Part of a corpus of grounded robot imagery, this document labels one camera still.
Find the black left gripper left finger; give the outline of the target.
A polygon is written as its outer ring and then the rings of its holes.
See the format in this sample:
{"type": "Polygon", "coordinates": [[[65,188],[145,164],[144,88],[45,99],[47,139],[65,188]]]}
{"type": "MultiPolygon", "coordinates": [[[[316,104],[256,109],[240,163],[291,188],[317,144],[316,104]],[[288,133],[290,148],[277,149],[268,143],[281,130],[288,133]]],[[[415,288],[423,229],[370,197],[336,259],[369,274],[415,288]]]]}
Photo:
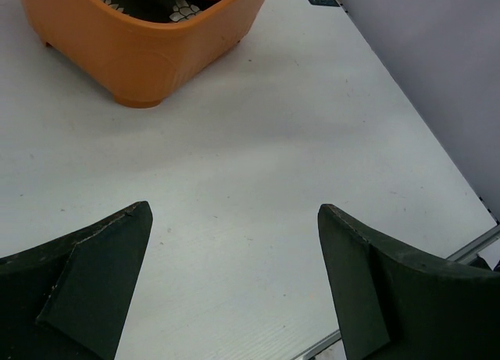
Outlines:
{"type": "Polygon", "coordinates": [[[113,359],[152,229],[146,201],[1,259],[3,359],[113,359]]]}

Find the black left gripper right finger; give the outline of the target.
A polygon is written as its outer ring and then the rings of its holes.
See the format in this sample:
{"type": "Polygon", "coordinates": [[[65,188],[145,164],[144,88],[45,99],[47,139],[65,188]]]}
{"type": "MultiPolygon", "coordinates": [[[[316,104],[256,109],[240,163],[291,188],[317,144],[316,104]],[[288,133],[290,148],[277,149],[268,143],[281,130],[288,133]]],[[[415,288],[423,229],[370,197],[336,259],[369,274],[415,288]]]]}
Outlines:
{"type": "Polygon", "coordinates": [[[347,358],[498,358],[497,272],[421,251],[331,204],[317,222],[347,358]]]}

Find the black square floral plate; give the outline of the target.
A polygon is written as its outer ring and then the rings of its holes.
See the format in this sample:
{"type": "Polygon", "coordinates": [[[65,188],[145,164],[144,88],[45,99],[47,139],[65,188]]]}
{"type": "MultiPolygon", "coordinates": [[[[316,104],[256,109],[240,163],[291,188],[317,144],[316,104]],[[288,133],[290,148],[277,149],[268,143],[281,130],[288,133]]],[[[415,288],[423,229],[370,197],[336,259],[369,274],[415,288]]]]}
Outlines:
{"type": "Polygon", "coordinates": [[[205,0],[100,0],[107,6],[138,20],[180,23],[207,10],[215,1],[205,0]]]}

